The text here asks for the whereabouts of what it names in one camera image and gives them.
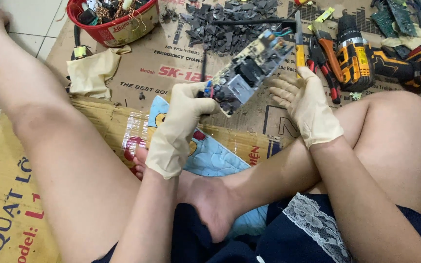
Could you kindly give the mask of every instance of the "hand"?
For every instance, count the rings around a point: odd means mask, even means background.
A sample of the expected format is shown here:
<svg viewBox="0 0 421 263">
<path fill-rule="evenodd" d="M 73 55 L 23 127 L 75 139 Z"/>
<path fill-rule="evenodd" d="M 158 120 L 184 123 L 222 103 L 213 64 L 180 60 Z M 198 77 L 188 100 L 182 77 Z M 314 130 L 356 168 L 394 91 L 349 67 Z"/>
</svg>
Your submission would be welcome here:
<svg viewBox="0 0 421 263">
<path fill-rule="evenodd" d="M 321 79 L 305 66 L 297 68 L 297 72 L 301 78 L 280 75 L 280 79 L 271 80 L 269 92 L 297 123 L 307 148 L 343 135 L 339 120 L 327 104 Z"/>
<path fill-rule="evenodd" d="M 152 135 L 145 164 L 165 179 L 178 176 L 188 154 L 189 143 L 202 114 L 215 114 L 219 104 L 210 98 L 197 98 L 206 82 L 176 84 L 165 121 Z"/>
</svg>

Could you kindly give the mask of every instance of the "power supply board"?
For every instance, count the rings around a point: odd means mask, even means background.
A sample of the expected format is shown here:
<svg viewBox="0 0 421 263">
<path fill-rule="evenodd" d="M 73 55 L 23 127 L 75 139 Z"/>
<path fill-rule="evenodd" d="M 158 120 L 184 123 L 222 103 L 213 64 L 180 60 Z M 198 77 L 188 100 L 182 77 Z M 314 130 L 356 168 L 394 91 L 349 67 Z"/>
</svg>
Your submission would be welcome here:
<svg viewBox="0 0 421 263">
<path fill-rule="evenodd" d="M 245 104 L 293 49 L 282 37 L 266 30 L 207 82 L 204 96 L 216 100 L 230 117 Z"/>
</svg>

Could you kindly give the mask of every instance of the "cordless drill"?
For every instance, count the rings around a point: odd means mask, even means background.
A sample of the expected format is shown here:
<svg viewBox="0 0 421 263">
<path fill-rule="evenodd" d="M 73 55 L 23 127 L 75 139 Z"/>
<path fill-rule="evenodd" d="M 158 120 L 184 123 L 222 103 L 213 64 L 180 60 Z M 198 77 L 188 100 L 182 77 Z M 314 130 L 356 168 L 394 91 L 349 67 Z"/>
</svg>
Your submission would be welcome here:
<svg viewBox="0 0 421 263">
<path fill-rule="evenodd" d="M 344 75 L 341 90 L 362 92 L 375 83 L 375 74 L 395 78 L 405 90 L 421 93 L 421 45 L 401 59 L 388 47 L 374 48 L 362 37 L 352 15 L 339 19 L 337 59 Z"/>
</svg>

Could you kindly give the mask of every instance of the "person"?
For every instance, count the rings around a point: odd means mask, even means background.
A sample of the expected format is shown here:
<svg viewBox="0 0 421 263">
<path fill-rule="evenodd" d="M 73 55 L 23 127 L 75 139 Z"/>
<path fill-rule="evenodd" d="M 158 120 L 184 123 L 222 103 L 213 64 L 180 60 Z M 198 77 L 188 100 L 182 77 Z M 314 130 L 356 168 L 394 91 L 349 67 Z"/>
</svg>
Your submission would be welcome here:
<svg viewBox="0 0 421 263">
<path fill-rule="evenodd" d="M 332 113 L 319 78 L 300 68 L 301 79 L 281 76 L 270 91 L 302 136 L 247 170 L 205 178 L 182 166 L 199 118 L 218 108 L 194 98 L 202 83 L 177 85 L 149 151 L 137 151 L 136 177 L 7 22 L 0 9 L 0 106 L 64 262 L 421 262 L 417 95 L 381 92 Z M 222 242 L 235 218 L 265 204 L 266 233 Z"/>
</svg>

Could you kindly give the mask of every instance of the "floor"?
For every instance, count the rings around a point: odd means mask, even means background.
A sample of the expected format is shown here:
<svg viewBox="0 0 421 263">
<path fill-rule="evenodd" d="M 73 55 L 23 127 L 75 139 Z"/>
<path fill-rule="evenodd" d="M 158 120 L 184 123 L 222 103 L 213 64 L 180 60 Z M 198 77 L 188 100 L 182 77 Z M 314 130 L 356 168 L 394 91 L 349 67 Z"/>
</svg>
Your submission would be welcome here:
<svg viewBox="0 0 421 263">
<path fill-rule="evenodd" d="M 12 16 L 9 36 L 44 62 L 61 31 L 68 0 L 0 0 Z"/>
</svg>

